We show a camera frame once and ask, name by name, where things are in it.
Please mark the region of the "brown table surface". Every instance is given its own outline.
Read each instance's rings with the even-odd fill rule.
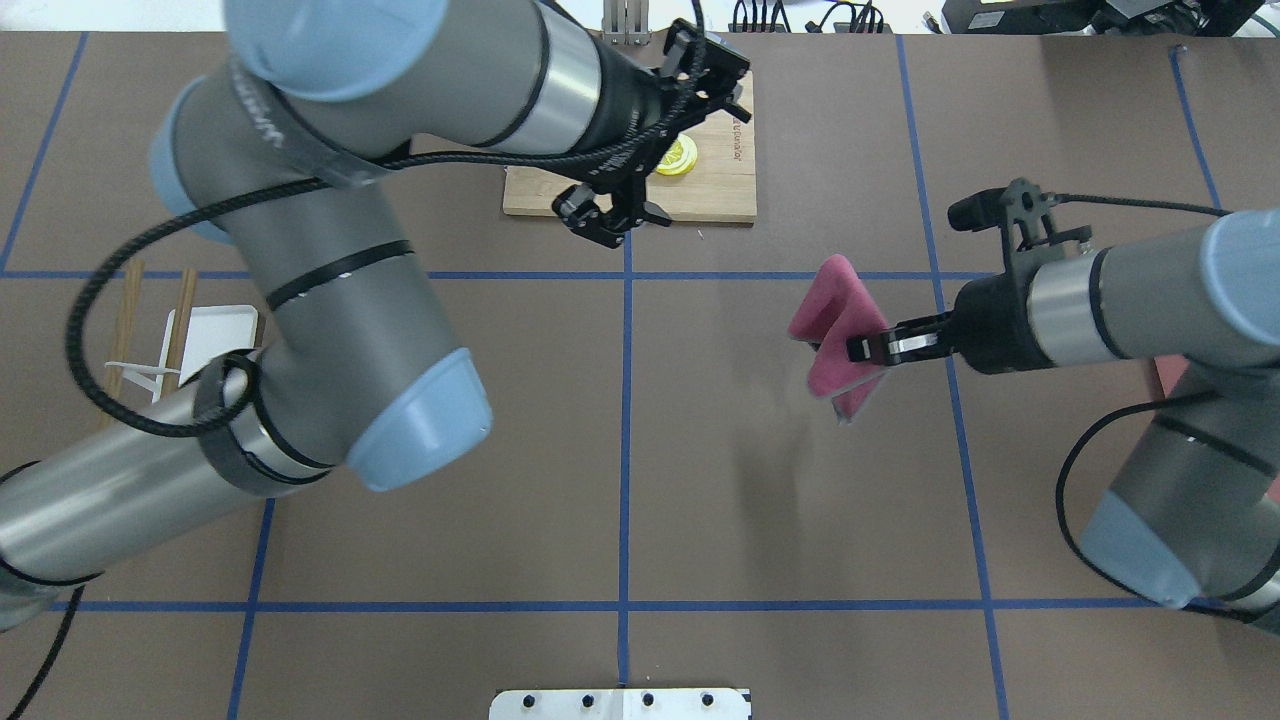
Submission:
[[[476,354],[493,437],[407,488],[339,470],[110,569],[29,716],[483,719],[502,688],[620,680],[750,688],[759,719],[1276,716],[1280,641],[1117,598],[1057,537],[1059,464],[1147,398],[1142,365],[913,365],[838,428],[785,328],[833,252],[891,318],[937,311],[1000,266],[997,237],[950,231],[947,205],[1014,177],[1276,205],[1280,42],[1176,58],[1170,37],[733,42],[756,73],[754,227],[646,228],[609,252],[504,217],[498,168],[390,181]],[[65,310],[165,218],[147,143],[223,53],[209,35],[0,35],[0,468],[92,429],[63,369]],[[1061,218],[1100,245],[1201,222]],[[264,306],[230,249],[189,236],[146,260],[137,360],[184,266],[204,273],[197,304]],[[1142,427],[1082,457],[1078,529]],[[0,638],[0,707],[58,620]]]

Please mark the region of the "red object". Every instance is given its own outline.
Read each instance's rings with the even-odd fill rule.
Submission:
[[[870,397],[886,368],[850,363],[845,341],[888,329],[888,323],[854,265],[844,255],[832,255],[796,310],[787,332],[795,340],[818,345],[809,369],[809,392],[828,397],[842,423]]]
[[[1156,357],[1156,375],[1160,377],[1160,387],[1165,391],[1165,397],[1174,392],[1174,386],[1187,372],[1187,359],[1181,355],[1165,355]]]

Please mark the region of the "metal bracket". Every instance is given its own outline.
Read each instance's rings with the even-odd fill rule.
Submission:
[[[751,691],[736,688],[608,688],[506,691],[489,720],[750,720]]]
[[[951,313],[943,313],[906,320],[873,336],[851,337],[845,341],[849,361],[870,361],[892,368],[902,363],[946,357],[952,348],[940,336],[950,319]]]
[[[609,45],[649,45],[649,0],[604,0],[600,29]]]
[[[696,38],[698,29],[677,18],[667,33],[662,67],[649,70],[649,79],[662,94],[663,114],[680,95],[680,81],[676,78],[689,72]],[[669,120],[666,132],[632,143],[630,150],[604,161],[593,159],[557,169],[557,173],[579,181],[579,184],[559,193],[552,202],[552,210],[573,234],[611,249],[620,247],[628,231],[645,223],[669,225],[671,217],[649,200],[645,178],[662,161],[677,133],[696,126],[712,113],[724,110],[744,123],[751,120],[751,113],[737,104],[741,94],[739,81],[750,65],[746,58],[718,38],[708,37],[705,67],[695,79],[698,92],[689,99],[684,111]],[[600,195],[611,196],[613,206],[609,210],[602,210],[595,202]]]

